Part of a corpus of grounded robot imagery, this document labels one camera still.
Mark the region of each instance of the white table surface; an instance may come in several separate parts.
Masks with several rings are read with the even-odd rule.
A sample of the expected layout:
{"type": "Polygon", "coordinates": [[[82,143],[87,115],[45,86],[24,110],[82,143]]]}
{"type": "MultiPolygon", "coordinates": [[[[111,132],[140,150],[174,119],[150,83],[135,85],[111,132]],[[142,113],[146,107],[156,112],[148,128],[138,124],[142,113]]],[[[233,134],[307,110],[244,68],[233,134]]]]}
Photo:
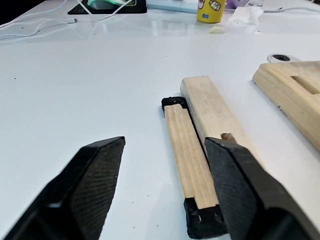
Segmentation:
{"type": "Polygon", "coordinates": [[[320,229],[320,154],[251,81],[270,53],[319,60],[318,33],[52,34],[53,41],[0,45],[0,237],[80,147],[125,136],[100,239],[188,240],[160,105],[179,95],[182,78],[200,75],[210,76],[266,169],[320,229]]]}

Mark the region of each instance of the cartoon face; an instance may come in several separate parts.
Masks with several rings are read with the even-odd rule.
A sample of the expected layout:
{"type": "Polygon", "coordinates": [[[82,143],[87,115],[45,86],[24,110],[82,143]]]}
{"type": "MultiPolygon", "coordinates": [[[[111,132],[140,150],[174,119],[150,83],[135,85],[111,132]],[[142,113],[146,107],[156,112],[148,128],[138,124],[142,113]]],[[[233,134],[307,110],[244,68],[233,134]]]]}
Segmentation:
{"type": "Polygon", "coordinates": [[[217,1],[214,1],[214,0],[210,0],[209,5],[215,11],[219,11],[221,8],[221,4],[217,1]]]}
{"type": "Polygon", "coordinates": [[[202,9],[205,5],[205,0],[199,0],[198,1],[198,9],[202,9]]]}

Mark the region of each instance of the light wood piece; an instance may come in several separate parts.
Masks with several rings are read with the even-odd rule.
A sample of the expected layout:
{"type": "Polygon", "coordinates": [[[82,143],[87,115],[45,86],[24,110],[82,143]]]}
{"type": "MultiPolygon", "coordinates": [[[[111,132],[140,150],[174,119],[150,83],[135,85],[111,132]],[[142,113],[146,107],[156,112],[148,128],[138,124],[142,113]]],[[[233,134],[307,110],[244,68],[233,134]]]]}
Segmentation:
{"type": "Polygon", "coordinates": [[[164,107],[172,148],[185,198],[198,209],[218,204],[214,182],[187,109],[180,104],[164,107]]]}
{"type": "Polygon", "coordinates": [[[320,151],[320,61],[265,63],[253,81],[320,151]]]}
{"type": "Polygon", "coordinates": [[[237,119],[208,76],[184,78],[180,91],[186,99],[204,149],[206,137],[236,141],[262,165],[237,119]]]}

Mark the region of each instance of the black rubber pad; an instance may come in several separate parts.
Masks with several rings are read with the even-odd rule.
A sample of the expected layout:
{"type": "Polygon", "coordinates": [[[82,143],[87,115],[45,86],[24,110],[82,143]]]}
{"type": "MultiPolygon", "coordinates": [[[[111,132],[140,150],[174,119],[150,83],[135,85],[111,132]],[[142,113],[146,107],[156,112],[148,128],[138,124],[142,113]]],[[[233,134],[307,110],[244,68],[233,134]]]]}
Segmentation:
{"type": "Polygon", "coordinates": [[[194,198],[186,198],[183,205],[190,238],[208,239],[228,233],[219,205],[198,209],[194,198]]]}

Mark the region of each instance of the wood grain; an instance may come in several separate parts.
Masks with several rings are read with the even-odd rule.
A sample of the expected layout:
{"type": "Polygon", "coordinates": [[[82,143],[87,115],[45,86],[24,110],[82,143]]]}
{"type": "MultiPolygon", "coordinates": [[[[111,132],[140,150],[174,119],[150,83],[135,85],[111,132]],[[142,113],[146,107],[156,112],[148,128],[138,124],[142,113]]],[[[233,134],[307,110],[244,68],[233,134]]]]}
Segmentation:
{"type": "Polygon", "coordinates": [[[208,76],[187,77],[182,80],[180,91],[186,99],[196,130],[205,148],[205,138],[236,141],[246,147],[262,165],[237,119],[208,76]]]}
{"type": "Polygon", "coordinates": [[[185,198],[198,209],[218,204],[214,182],[187,109],[180,104],[164,107],[172,148],[185,198]]]}
{"type": "Polygon", "coordinates": [[[320,151],[320,61],[265,63],[253,81],[320,151]]]}

